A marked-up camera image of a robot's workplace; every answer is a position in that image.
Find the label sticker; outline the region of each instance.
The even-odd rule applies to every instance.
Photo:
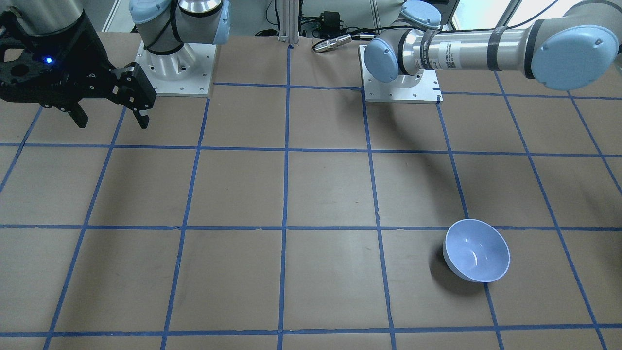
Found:
[[[460,69],[460,41],[441,42],[439,45],[438,69]]]

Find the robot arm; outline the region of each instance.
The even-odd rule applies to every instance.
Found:
[[[0,98],[67,112],[84,128],[78,102],[103,97],[132,110],[147,128],[156,91],[135,62],[116,68],[77,0],[0,0]],[[8,49],[23,49],[5,62]]]
[[[439,22],[436,8],[408,0],[393,26],[415,29],[374,38],[364,53],[370,73],[392,82],[424,70],[518,70],[549,88],[573,90],[603,75],[622,48],[622,0],[584,0],[528,29],[439,32]]]

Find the metal base plate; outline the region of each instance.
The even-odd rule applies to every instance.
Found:
[[[147,74],[158,96],[209,97],[217,45],[190,44],[190,46],[197,55],[199,63],[199,66],[193,69],[193,74],[182,80],[161,80],[149,69],[145,54],[147,51],[143,49],[144,44],[141,41],[135,61]]]
[[[365,100],[367,102],[443,102],[443,94],[440,92],[439,81],[436,77],[436,72],[433,70],[426,70],[420,78],[412,77],[413,81],[419,81],[417,85],[413,87],[401,87],[400,82],[397,80],[391,83],[383,83],[376,80],[365,66],[363,56],[366,46],[367,45],[359,45],[358,53],[361,61],[363,85],[365,86]]]

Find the blue joint cap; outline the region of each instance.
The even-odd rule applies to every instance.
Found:
[[[171,0],[130,0],[129,13],[132,21],[136,24],[143,24],[151,21],[166,11]]]
[[[229,32],[231,30],[231,22],[229,20],[229,0],[225,0],[223,7],[220,10],[220,19],[218,22],[218,28],[214,35],[214,45],[226,44],[229,41]]]
[[[577,26],[548,38],[531,63],[534,77],[555,90],[582,88],[600,78],[618,54],[618,38],[607,28]]]
[[[365,48],[364,61],[367,70],[383,83],[397,79],[399,66],[393,48],[386,41],[374,38]]]
[[[439,9],[419,0],[406,1],[402,5],[400,13],[421,29],[439,29],[443,19]]]

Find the cable connector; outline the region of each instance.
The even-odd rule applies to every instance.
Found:
[[[322,52],[326,52],[331,49],[335,49],[341,45],[345,45],[352,41],[352,35],[346,34],[340,37],[336,37],[334,39],[328,39],[323,42],[319,42],[315,46],[313,46],[313,51],[316,54],[321,54]]]

